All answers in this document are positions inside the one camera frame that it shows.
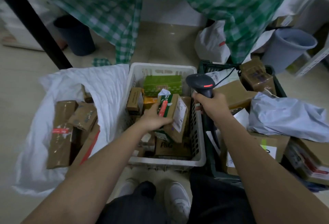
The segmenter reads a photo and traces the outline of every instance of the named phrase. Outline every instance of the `forearm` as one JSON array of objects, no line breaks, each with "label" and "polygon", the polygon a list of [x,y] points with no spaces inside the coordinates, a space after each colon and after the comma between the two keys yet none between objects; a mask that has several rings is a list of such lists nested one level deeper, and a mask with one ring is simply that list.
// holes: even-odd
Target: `forearm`
[{"label": "forearm", "polygon": [[25,222],[95,223],[137,143],[146,133],[144,129],[134,124],[89,158]]},{"label": "forearm", "polygon": [[256,222],[328,223],[328,208],[271,158],[232,116],[215,119]]}]

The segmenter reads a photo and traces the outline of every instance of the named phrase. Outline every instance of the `light blue bucket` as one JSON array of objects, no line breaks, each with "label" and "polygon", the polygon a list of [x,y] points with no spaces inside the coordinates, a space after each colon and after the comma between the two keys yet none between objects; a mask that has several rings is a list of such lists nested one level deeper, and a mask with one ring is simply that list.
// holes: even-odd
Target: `light blue bucket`
[{"label": "light blue bucket", "polygon": [[306,50],[314,48],[318,41],[310,34],[299,29],[278,29],[269,48],[262,57],[263,64],[281,73]]}]

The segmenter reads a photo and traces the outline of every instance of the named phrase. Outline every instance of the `white plastic basket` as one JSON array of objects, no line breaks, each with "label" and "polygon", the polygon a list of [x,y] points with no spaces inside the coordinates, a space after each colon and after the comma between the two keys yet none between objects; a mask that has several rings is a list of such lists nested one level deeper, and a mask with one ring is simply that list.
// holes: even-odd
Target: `white plastic basket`
[{"label": "white plastic basket", "polygon": [[[129,92],[132,87],[142,87],[146,76],[148,75],[182,75],[183,77],[183,95],[191,96],[192,89],[185,83],[185,78],[196,73],[196,68],[193,66],[181,66],[181,65],[167,65],[167,64],[148,64],[148,63],[133,63],[130,67],[126,98],[123,101],[124,107],[127,104]],[[131,125],[131,119],[128,114],[124,114],[123,128],[127,128]],[[192,109],[190,112],[190,140],[192,147],[192,160],[169,160],[169,159],[157,159],[147,157],[131,157],[129,165],[144,166],[150,169],[161,170],[179,170],[187,171],[193,167],[201,167],[206,163],[206,152],[202,131],[202,118],[201,111],[195,110],[194,103],[192,102]]]}]

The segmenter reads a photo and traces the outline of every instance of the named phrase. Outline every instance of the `person's left hand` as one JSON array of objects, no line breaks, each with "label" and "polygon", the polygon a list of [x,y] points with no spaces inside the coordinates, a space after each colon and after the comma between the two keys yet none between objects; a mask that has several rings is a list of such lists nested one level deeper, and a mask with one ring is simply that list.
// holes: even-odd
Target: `person's left hand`
[{"label": "person's left hand", "polygon": [[147,132],[160,128],[163,125],[172,123],[172,118],[160,117],[157,114],[159,103],[155,103],[149,110],[145,110],[144,114],[135,124],[144,128]]}]

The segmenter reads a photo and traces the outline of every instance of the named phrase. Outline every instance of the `plastic crate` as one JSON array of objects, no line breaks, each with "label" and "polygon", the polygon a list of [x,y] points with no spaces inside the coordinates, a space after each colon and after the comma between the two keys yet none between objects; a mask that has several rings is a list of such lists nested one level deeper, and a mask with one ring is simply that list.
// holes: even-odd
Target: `plastic crate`
[{"label": "plastic crate", "polygon": [[[216,64],[216,63],[212,63],[208,60],[201,60],[198,73],[205,74],[208,72],[219,72],[221,70],[231,69],[231,68],[236,68],[237,70],[239,70],[239,67],[234,64]],[[273,75],[274,86],[275,86],[277,96],[278,97],[287,97],[286,93],[283,91],[279,81],[275,77],[273,68],[270,66],[265,66],[265,68],[266,68],[266,72],[268,74]],[[207,164],[205,166],[205,170],[206,170],[207,174],[212,175],[217,180],[224,181],[224,182],[242,187],[242,183],[241,183],[239,176],[229,175],[229,174],[223,172],[223,170],[221,168],[221,164],[220,164],[220,159],[219,159],[214,147],[212,146],[212,143],[210,142],[210,140],[206,134],[206,131],[210,131],[210,128],[209,128],[209,126],[204,125],[203,136],[204,136],[206,155],[207,155]]]},{"label": "plastic crate", "polygon": [[[186,84],[185,78],[190,74],[195,74],[196,68],[193,66],[166,65],[166,64],[148,64],[148,63],[133,63],[130,67],[126,98],[123,101],[122,107],[125,107],[128,101],[130,89],[132,87],[142,87],[144,79],[148,75],[181,75],[183,78],[183,95],[191,96],[192,89]],[[187,171],[193,167],[202,167],[206,163],[206,151],[203,139],[201,111],[195,110],[192,99],[190,111],[190,140],[192,148],[192,160],[169,160],[157,159],[148,157],[131,157],[129,166],[143,166],[149,169],[161,170],[178,170]],[[131,125],[128,113],[125,113],[121,127]]]}]

